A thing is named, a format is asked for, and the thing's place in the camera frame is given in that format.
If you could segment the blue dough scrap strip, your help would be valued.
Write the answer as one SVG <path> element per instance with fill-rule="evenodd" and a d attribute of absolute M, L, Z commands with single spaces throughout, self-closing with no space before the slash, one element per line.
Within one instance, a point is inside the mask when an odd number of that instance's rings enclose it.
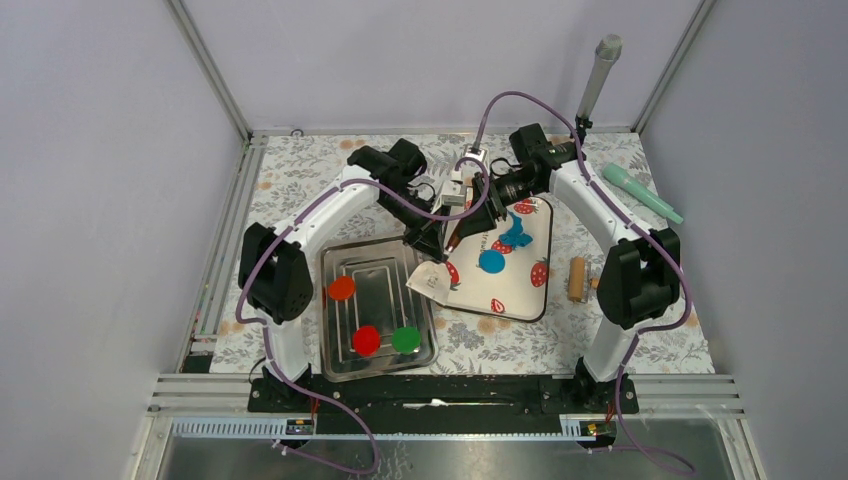
<path fill-rule="evenodd" d="M 512 221 L 511 226 L 498 237 L 501 244 L 512 249 L 523 248 L 531 244 L 533 237 L 525 232 L 522 219 L 512 212 L 509 212 L 509 218 Z"/>

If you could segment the white strawberry print tray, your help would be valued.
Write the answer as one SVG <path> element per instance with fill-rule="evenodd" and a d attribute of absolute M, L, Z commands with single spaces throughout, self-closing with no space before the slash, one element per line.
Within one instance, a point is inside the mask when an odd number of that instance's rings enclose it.
<path fill-rule="evenodd" d="M 449 256 L 446 308 L 532 323 L 546 308 L 552 207 L 531 197 L 495 229 L 463 239 Z"/>

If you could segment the wooden double-ended dough roller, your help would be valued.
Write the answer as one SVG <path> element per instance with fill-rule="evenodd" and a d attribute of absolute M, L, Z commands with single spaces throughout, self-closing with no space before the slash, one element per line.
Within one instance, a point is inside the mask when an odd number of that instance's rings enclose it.
<path fill-rule="evenodd" d="M 582 256 L 575 256 L 569 263 L 567 298 L 574 303 L 586 303 L 598 288 L 600 277 L 592 263 Z"/>

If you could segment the blue dough piece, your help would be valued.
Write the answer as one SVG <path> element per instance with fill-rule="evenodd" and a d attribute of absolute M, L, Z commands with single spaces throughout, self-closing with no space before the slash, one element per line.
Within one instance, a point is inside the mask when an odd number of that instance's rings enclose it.
<path fill-rule="evenodd" d="M 480 253 L 479 267 L 488 274 L 498 274 L 505 269 L 506 260 L 503 253 L 488 249 Z"/>

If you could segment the metal spatula wooden handle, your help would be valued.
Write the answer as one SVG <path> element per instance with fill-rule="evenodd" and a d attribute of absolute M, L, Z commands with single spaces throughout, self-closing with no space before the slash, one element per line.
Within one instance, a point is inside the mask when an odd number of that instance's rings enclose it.
<path fill-rule="evenodd" d="M 459 270 L 451 260 L 461 243 L 456 235 L 457 226 L 457 222 L 448 224 L 442 232 L 442 243 L 436 255 L 422 260 L 406 281 L 406 286 L 413 292 L 440 306 L 447 306 L 451 294 L 461 285 Z"/>

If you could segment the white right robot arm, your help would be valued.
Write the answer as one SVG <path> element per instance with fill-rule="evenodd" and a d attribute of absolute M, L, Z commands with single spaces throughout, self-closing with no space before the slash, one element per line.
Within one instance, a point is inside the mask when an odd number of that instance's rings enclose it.
<path fill-rule="evenodd" d="M 509 137 L 517 170 L 492 181 L 487 200 L 462 226 L 469 236 L 493 228 L 506 207 L 549 193 L 564 203 L 605 254 L 596 298 L 603 320 L 579 361 L 575 402 L 597 412 L 613 398 L 614 380 L 625 365 L 637 330 L 659 318 L 681 294 L 676 273 L 680 239 L 639 219 L 603 184 L 573 143 L 551 143 L 539 124 Z"/>

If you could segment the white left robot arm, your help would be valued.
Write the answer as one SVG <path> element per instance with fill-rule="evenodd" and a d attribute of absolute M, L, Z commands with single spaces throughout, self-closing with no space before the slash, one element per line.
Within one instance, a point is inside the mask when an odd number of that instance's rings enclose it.
<path fill-rule="evenodd" d="M 310 385 L 301 376 L 309 367 L 301 316 L 312 302 L 315 283 L 310 264 L 324 244 L 354 215 L 378 205 L 404 227 L 403 241 L 423 255 L 443 256 L 444 226 L 433 203 L 411 191 L 427 161 L 418 146 L 400 139 L 387 151 L 355 150 L 330 184 L 310 203 L 273 226 L 250 225 L 239 263 L 237 306 L 251 306 L 241 324 L 262 329 L 266 368 L 276 378 L 272 398 L 288 411 L 309 401 Z"/>

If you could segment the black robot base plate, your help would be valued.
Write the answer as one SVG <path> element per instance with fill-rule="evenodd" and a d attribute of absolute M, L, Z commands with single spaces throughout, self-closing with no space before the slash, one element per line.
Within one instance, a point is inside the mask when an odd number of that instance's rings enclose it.
<path fill-rule="evenodd" d="M 297 392 L 270 373 L 252 380 L 251 413 L 303 414 L 320 434 L 559 434 L 563 415 L 606 419 L 639 411 L 634 384 L 620 399 L 612 386 L 594 394 L 570 377 L 549 375 L 386 375 L 333 383 L 305 374 Z"/>

